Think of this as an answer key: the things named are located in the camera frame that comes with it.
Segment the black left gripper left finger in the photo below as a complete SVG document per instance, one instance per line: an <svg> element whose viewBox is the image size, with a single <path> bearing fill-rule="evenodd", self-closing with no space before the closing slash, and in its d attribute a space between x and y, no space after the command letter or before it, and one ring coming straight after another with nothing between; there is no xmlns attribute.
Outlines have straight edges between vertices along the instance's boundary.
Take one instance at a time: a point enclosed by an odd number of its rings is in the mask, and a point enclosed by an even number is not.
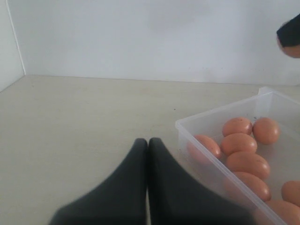
<svg viewBox="0 0 300 225"><path fill-rule="evenodd" d="M58 209L50 224L146 224L147 150L147 141L136 139L109 177L92 191Z"/></svg>

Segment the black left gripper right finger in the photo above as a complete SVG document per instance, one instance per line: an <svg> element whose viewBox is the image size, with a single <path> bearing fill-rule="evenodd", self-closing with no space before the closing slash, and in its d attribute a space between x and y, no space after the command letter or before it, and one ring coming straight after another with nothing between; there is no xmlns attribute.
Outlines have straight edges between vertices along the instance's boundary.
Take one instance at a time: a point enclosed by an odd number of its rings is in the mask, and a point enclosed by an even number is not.
<svg viewBox="0 0 300 225"><path fill-rule="evenodd" d="M245 208L197 182L160 138L148 146L148 196L153 225L254 225Z"/></svg>

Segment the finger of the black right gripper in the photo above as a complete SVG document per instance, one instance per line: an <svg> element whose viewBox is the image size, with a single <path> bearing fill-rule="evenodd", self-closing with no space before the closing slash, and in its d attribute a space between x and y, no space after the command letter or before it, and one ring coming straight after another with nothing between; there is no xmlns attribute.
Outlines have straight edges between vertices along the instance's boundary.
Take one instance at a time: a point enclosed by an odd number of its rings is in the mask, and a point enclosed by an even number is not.
<svg viewBox="0 0 300 225"><path fill-rule="evenodd" d="M284 23L276 32L282 47L294 47L300 44L300 14Z"/></svg>

